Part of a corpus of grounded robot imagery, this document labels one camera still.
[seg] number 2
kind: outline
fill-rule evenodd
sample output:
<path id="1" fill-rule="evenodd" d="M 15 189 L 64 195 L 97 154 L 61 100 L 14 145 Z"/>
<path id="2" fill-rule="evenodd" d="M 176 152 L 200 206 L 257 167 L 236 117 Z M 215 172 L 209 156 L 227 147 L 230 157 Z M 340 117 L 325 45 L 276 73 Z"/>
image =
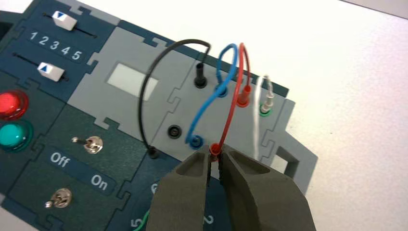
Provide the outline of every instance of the number 2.
<path id="1" fill-rule="evenodd" d="M 204 216 L 204 222 L 207 224 L 212 224 L 214 222 L 214 217 L 212 215 L 208 215 L 208 219 Z"/>
<path id="2" fill-rule="evenodd" d="M 30 38 L 30 40 L 33 40 L 35 37 L 36 37 L 36 35 L 38 34 L 38 32 L 33 32 L 33 33 L 31 33 L 33 36 L 31 36 L 31 38 Z"/>
<path id="3" fill-rule="evenodd" d="M 64 53 L 64 55 L 66 55 L 66 54 L 68 54 L 69 49 L 71 49 L 71 47 L 65 47 L 61 51 Z"/>
<path id="4" fill-rule="evenodd" d="M 44 36 L 44 37 L 42 37 L 42 39 L 43 39 L 43 40 L 41 40 L 41 41 L 39 42 L 39 44 L 45 45 L 45 42 L 48 41 L 50 38 L 47 37 L 47 36 Z"/>
<path id="5" fill-rule="evenodd" d="M 58 41 L 53 42 L 52 45 L 50 46 L 51 50 L 57 49 L 59 44 L 60 44 L 60 42 L 58 42 Z"/>

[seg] green led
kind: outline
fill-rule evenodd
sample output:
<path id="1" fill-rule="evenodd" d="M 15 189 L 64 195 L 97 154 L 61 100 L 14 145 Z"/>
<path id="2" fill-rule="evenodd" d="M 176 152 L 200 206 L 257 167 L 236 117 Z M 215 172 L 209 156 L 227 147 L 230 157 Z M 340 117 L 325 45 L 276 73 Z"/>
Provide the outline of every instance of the green led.
<path id="1" fill-rule="evenodd" d="M 25 139 L 23 128 L 18 124 L 6 124 L 0 128 L 0 144 L 15 147 Z"/>

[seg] gray panel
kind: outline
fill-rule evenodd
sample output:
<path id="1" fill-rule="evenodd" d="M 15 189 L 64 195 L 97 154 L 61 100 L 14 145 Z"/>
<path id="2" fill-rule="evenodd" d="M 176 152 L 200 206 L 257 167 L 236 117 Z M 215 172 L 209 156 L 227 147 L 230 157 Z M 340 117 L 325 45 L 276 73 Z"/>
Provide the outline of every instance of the gray panel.
<path id="1" fill-rule="evenodd" d="M 107 80 L 118 63 L 146 73 L 153 59 L 165 49 L 165 42 L 152 47 L 143 38 L 116 28 L 100 53 L 94 53 L 88 64 L 98 61 L 92 74 L 86 74 L 68 104 L 95 117 L 95 124 L 107 129 L 103 121 L 109 118 L 119 123 L 119 130 L 141 140 L 138 117 L 138 97 L 116 88 Z M 174 88 L 179 88 L 194 64 L 194 59 L 173 51 L 155 69 L 157 85 L 144 106 L 144 124 L 147 140 L 151 142 L 167 112 L 173 112 L 179 99 L 168 101 Z"/>
<path id="2" fill-rule="evenodd" d="M 137 123 L 138 98 L 107 83 L 118 63 L 145 73 L 153 59 L 165 47 L 165 42 L 154 38 L 159 45 L 152 47 L 142 42 L 143 38 L 121 28 L 116 28 L 100 53 L 94 53 L 88 64 L 98 61 L 93 72 L 86 74 L 68 103 L 95 117 L 95 124 L 107 129 L 103 121 L 109 118 L 119 123 L 119 130 L 140 140 Z M 184 161 L 195 150 L 184 143 L 189 126 L 203 102 L 213 93 L 217 85 L 216 70 L 206 65 L 204 75 L 208 78 L 207 87 L 194 87 L 195 71 L 198 62 L 172 51 L 160 62 L 153 74 L 158 83 L 145 102 L 143 122 L 149 143 L 180 161 Z M 220 139 L 229 112 L 236 82 L 231 81 L 228 95 L 217 98 L 207 109 L 197 125 L 194 134 L 204 138 L 204 144 L 211 145 Z M 266 90 L 262 89 L 261 102 Z M 253 119 L 252 102 L 246 108 L 237 107 L 229 129 L 226 144 L 252 156 Z M 294 102 L 275 95 L 273 112 L 259 119 L 260 161 L 275 169 L 285 169 L 285 174 L 293 177 L 303 193 L 306 192 L 317 157 L 286 131 Z M 180 138 L 168 137 L 167 129 L 177 124 L 182 128 Z M 274 161 L 278 155 L 284 160 Z M 212 176 L 218 177 L 217 163 L 213 163 Z"/>
<path id="3" fill-rule="evenodd" d="M 222 72 L 223 79 L 225 79 L 226 75 L 227 73 Z M 180 103 L 175 112 L 167 113 L 162 126 L 153 140 L 153 146 L 181 161 L 185 160 L 194 152 L 188 144 L 184 143 L 186 133 L 198 109 L 208 96 L 213 93 L 217 84 L 215 68 L 206 65 L 204 68 L 204 76 L 208 79 L 207 87 L 204 89 L 193 87 L 195 72 L 191 71 L 181 89 L 173 91 L 169 99 L 180 98 Z M 208 107 L 197 124 L 193 135 L 202 136 L 204 138 L 204 144 L 211 145 L 219 141 L 229 113 L 235 85 L 236 82 L 230 82 L 228 85 L 228 95 L 224 98 L 217 98 L 212 105 Z M 253 89 L 251 95 L 252 100 L 255 85 L 251 84 L 251 87 Z M 263 102 L 265 96 L 266 90 L 262 89 L 261 102 Z M 254 128 L 252 107 L 253 104 L 250 102 L 246 108 L 237 107 L 235 109 L 229 133 L 225 141 L 227 145 L 251 157 L 253 157 L 252 133 Z M 301 191 L 306 193 L 317 157 L 285 131 L 293 107 L 293 101 L 275 95 L 272 108 L 273 112 L 267 117 L 259 117 L 259 156 L 261 157 L 260 161 L 268 166 L 272 164 L 277 154 L 288 161 L 286 171 L 288 171 L 288 168 L 293 171 L 288 171 L 288 175 L 291 173 L 291 177 L 293 177 Z M 167 128 L 173 124 L 179 125 L 183 131 L 181 137 L 177 140 L 171 139 L 167 135 Z M 279 147 L 287 150 L 289 154 L 283 155 L 282 151 L 278 153 L 278 150 L 282 150 L 282 148 L 279 149 Z M 286 165 L 286 163 L 281 161 L 272 167 L 280 168 L 281 165 Z M 213 163 L 211 169 L 212 176 L 217 177 L 217 164 Z"/>
<path id="4" fill-rule="evenodd" d="M 342 0 L 408 19 L 408 0 Z"/>
<path id="5" fill-rule="evenodd" d="M 104 20 L 104 21 L 106 21 L 108 23 L 111 23 L 111 24 L 113 24 L 115 26 L 117 26 L 119 21 L 120 21 L 120 18 L 117 18 L 117 17 L 115 17 L 113 15 L 110 15 L 108 13 L 100 11 L 100 10 L 98 10 L 96 8 L 88 6 L 88 5 L 86 5 L 84 3 L 81 3 L 79 1 L 75 1 L 75 0 L 57 0 L 57 1 L 59 1 L 61 3 L 64 3 L 65 5 L 71 6 L 71 9 L 69 11 L 74 12 L 74 13 L 79 14 L 79 15 L 82 14 L 82 11 L 79 8 L 83 7 L 83 8 L 87 8 L 88 10 L 91 11 L 90 15 L 92 15 L 92 16 L 94 16 L 96 18 L 99 18 L 101 20 Z"/>

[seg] electronics kit board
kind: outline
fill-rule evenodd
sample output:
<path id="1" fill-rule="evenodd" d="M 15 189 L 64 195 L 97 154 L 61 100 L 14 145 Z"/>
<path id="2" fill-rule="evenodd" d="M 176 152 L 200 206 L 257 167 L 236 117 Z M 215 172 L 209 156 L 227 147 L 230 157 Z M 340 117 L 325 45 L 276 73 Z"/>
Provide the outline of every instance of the electronics kit board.
<path id="1" fill-rule="evenodd" d="M 75 29 L 56 26 L 56 11 L 75 18 Z M 0 92 L 20 90 L 29 99 L 16 122 L 29 130 L 22 141 L 26 147 L 0 150 L 1 206 L 39 230 L 135 229 L 160 178 L 195 151 L 184 139 L 195 112 L 217 85 L 216 58 L 205 62 L 203 89 L 193 84 L 199 51 L 180 47 L 158 65 L 143 106 L 147 140 L 161 152 L 151 159 L 137 124 L 139 86 L 131 84 L 141 82 L 153 59 L 173 41 L 74 0 L 35 0 L 23 14 L 1 12 L 0 23 Z M 41 63 L 65 70 L 62 79 L 44 77 Z M 223 77 L 229 66 L 222 64 Z M 255 83 L 258 76 L 253 76 Z M 284 171 L 306 193 L 317 157 L 285 131 L 294 102 L 286 99 L 287 88 L 273 85 L 272 113 L 259 120 L 260 161 Z M 216 99 L 198 124 L 195 134 L 205 144 L 219 138 L 234 87 L 231 82 L 227 96 Z M 253 124 L 242 121 L 252 118 L 251 108 L 236 109 L 226 140 L 245 154 L 252 153 Z M 171 125 L 181 128 L 178 139 L 169 137 Z M 103 140 L 96 154 L 71 142 L 92 136 Z M 217 171 L 212 176 L 204 230 L 230 230 Z M 71 190 L 72 203 L 45 208 L 62 188 Z"/>

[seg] black wire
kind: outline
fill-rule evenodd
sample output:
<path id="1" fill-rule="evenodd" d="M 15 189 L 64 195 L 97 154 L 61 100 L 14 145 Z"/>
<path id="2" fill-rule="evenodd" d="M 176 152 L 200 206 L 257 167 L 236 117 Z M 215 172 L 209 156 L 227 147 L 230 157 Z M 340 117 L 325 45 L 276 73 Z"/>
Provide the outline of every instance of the black wire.
<path id="1" fill-rule="evenodd" d="M 208 42 L 204 42 L 202 40 L 198 39 L 186 39 L 186 40 L 181 40 L 178 42 L 175 42 L 168 46 L 163 52 L 160 53 L 159 56 L 153 61 L 153 63 L 150 65 L 149 70 L 146 73 L 146 76 L 144 77 L 143 84 L 141 86 L 140 90 L 140 97 L 139 97 L 139 129 L 140 129 L 140 135 L 143 141 L 144 146 L 148 149 L 150 152 L 154 152 L 154 147 L 150 146 L 147 143 L 146 136 L 144 134 L 144 129 L 143 129 L 143 97 L 144 97 L 144 92 L 146 90 L 147 82 L 150 79 L 150 76 L 152 75 L 152 72 L 156 68 L 156 66 L 159 64 L 159 62 L 163 59 L 163 57 L 168 54 L 170 51 L 176 49 L 179 46 L 186 45 L 186 44 L 200 44 L 203 46 L 207 47 L 207 50 L 205 51 L 204 57 L 203 57 L 203 63 L 205 63 L 205 59 L 207 58 L 208 52 L 211 49 L 211 45 Z"/>

